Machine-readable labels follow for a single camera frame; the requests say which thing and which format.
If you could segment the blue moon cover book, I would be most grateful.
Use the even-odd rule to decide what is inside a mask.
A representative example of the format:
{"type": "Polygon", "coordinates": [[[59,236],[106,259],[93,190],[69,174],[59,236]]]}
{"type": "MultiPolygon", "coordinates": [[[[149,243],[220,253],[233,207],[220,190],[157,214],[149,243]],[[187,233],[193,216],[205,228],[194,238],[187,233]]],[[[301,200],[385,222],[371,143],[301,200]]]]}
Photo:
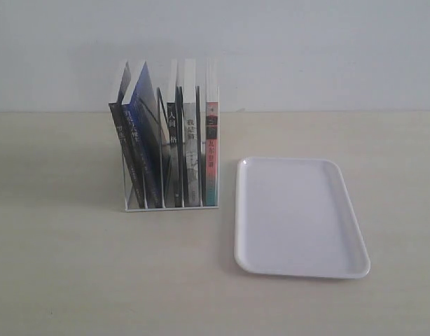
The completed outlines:
{"type": "Polygon", "coordinates": [[[146,207],[160,208],[162,187],[158,107],[146,61],[142,59],[134,64],[130,74],[131,80],[122,99],[123,115],[134,158],[140,168],[146,207]]]}

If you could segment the black spine book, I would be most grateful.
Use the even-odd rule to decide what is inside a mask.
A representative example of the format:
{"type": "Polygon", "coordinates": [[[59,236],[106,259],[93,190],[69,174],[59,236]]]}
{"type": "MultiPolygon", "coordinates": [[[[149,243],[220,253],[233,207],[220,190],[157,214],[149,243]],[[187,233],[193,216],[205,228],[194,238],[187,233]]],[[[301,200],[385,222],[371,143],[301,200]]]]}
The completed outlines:
{"type": "Polygon", "coordinates": [[[170,149],[170,187],[173,194],[173,207],[180,207],[181,191],[179,182],[178,120],[176,109],[176,87],[178,83],[178,60],[172,59],[167,86],[167,125],[170,149]]]}

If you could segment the grey white spine book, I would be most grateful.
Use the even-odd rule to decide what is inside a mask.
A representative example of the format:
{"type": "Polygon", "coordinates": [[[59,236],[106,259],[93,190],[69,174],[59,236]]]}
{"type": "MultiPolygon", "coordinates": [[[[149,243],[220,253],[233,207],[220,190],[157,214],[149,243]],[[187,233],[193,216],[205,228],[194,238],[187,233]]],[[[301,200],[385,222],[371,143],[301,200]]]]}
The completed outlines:
{"type": "Polygon", "coordinates": [[[188,205],[190,207],[198,207],[200,205],[195,76],[195,59],[185,59],[183,79],[183,116],[186,145],[186,173],[188,179],[188,205]]]}

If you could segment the clear acrylic book rack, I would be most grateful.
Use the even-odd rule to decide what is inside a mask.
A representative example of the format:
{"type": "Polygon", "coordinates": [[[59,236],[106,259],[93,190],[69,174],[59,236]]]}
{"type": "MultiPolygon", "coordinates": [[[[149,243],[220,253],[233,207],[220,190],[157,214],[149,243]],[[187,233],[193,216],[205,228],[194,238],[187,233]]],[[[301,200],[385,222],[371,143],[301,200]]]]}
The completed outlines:
{"type": "Polygon", "coordinates": [[[162,206],[160,208],[150,209],[146,207],[146,197],[144,208],[140,209],[137,205],[137,199],[134,194],[132,182],[130,179],[127,165],[122,154],[123,163],[123,192],[125,198],[125,210],[130,211],[162,211],[162,210],[179,210],[179,209],[210,209],[219,206],[206,205],[206,111],[205,111],[205,93],[206,93],[206,75],[205,84],[199,86],[196,81],[196,101],[197,101],[197,147],[198,147],[198,167],[199,167],[199,187],[200,187],[200,205],[190,207],[188,205],[188,179],[186,173],[186,145],[184,135],[184,116],[183,116],[183,79],[184,79],[184,62],[178,61],[178,83],[176,87],[176,109],[178,120],[178,153],[179,153],[179,182],[181,191],[182,205],[173,207],[173,194],[170,187],[170,149],[169,149],[169,130],[167,125],[167,87],[161,90],[153,87],[155,99],[158,107],[158,124],[160,130],[160,156],[161,156],[161,187],[162,187],[162,206]]]}

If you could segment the pink teal spine book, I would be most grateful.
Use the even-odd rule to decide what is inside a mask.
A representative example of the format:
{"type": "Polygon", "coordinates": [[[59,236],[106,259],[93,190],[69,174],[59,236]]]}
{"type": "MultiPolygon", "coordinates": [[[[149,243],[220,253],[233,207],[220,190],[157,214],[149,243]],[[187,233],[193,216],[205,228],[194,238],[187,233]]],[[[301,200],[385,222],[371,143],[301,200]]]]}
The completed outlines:
{"type": "Polygon", "coordinates": [[[206,205],[218,205],[219,184],[219,87],[216,61],[208,59],[206,72],[206,205]]]}

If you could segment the dark brown spine book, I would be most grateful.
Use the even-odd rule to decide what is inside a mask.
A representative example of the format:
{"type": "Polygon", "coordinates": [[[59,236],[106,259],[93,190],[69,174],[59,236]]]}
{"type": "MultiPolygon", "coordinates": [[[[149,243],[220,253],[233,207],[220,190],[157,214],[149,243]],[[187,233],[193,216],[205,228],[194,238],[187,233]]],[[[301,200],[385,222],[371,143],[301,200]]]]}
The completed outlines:
{"type": "Polygon", "coordinates": [[[130,81],[130,65],[127,60],[123,60],[117,68],[116,79],[110,95],[109,108],[116,128],[118,140],[120,142],[122,154],[127,165],[127,170],[130,175],[134,194],[137,199],[137,205],[142,209],[145,205],[143,176],[139,159],[134,151],[130,125],[125,117],[122,107],[122,102],[125,98],[130,81]]]}

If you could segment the white plastic tray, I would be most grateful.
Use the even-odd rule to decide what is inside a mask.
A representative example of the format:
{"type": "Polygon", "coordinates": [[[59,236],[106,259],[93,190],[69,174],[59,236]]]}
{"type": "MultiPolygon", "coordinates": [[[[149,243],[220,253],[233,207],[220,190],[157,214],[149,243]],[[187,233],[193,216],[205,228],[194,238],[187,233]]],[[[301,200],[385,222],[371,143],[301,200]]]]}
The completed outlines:
{"type": "Polygon", "coordinates": [[[251,274],[364,278],[370,258],[339,166],[312,158],[241,159],[234,257],[251,274]]]}

